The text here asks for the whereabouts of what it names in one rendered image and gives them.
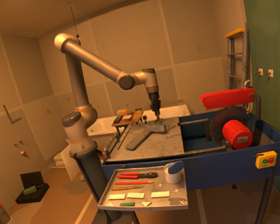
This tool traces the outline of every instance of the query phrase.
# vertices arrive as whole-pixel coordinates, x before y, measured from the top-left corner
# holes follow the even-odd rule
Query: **ladder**
[[[242,52],[235,53],[234,52],[234,38],[242,35]],[[248,38],[248,29],[247,28],[238,28],[228,34],[225,35],[225,38],[228,38],[228,76],[227,79],[227,89],[231,90],[233,88],[233,78],[241,79],[240,88],[244,87],[244,84],[247,80],[247,63],[249,58],[249,38]],[[234,75],[234,56],[242,54],[242,74]]]

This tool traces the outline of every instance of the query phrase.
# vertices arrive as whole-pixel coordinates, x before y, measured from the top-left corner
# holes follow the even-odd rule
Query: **gray work surface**
[[[156,172],[158,173],[158,177],[148,179],[148,178],[139,178],[139,179],[119,179],[117,176],[120,173],[149,173]],[[154,181],[154,183],[147,184],[137,184],[137,185],[115,185],[115,182],[134,182],[134,181]],[[144,186],[140,189],[130,189],[130,190],[118,190],[112,191],[112,188],[115,187],[130,187],[130,186]],[[151,198],[152,192],[160,192],[160,191],[169,191],[170,196],[166,198]],[[135,198],[127,198],[128,193],[145,193],[144,199],[135,199]],[[126,194],[126,198],[123,200],[108,200],[110,194]],[[183,205],[170,205],[170,201],[168,199],[172,198],[183,198]],[[119,206],[120,203],[128,203],[135,202],[135,206]],[[141,202],[152,202],[147,207],[144,207]],[[187,188],[186,188],[186,179],[184,169],[182,170],[182,180],[179,183],[168,183],[165,178],[164,166],[158,167],[147,167],[147,168],[137,168],[137,169],[118,169],[114,170],[114,173],[106,187],[105,192],[101,200],[98,203],[98,207],[102,210],[116,210],[116,211],[162,211],[162,210],[181,210],[187,209]]]
[[[120,142],[111,152],[111,158],[108,161],[132,161],[184,154],[181,128],[177,126],[178,122],[177,117],[164,119],[162,123],[172,124],[175,127],[165,133],[152,133],[134,151],[127,150],[125,146],[145,129],[145,123],[130,124],[120,138]]]

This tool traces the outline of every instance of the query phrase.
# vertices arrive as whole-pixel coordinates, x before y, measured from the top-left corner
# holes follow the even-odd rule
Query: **white container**
[[[181,171],[176,173],[176,174],[169,174],[168,173],[168,167],[171,165],[172,163],[170,164],[167,164],[165,167],[164,167],[164,172],[165,172],[165,177],[166,177],[166,180],[168,183],[178,183],[179,181],[181,181],[182,179],[182,173]]]

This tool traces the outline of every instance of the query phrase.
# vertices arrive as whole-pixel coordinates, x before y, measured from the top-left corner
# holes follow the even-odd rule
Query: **blue sponge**
[[[168,167],[168,173],[176,174],[176,173],[180,172],[184,168],[184,166],[185,166],[185,163],[183,161],[176,161]]]

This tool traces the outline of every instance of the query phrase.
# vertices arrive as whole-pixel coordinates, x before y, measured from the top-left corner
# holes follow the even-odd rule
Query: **floor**
[[[7,213],[10,224],[90,224],[97,203],[80,174],[70,182],[66,169],[52,168],[43,176],[50,188],[38,203],[15,204]],[[189,208],[136,212],[141,224],[252,224],[261,200],[264,180],[241,183],[233,190],[220,186],[187,192]],[[273,188],[263,224],[280,224],[280,194]]]

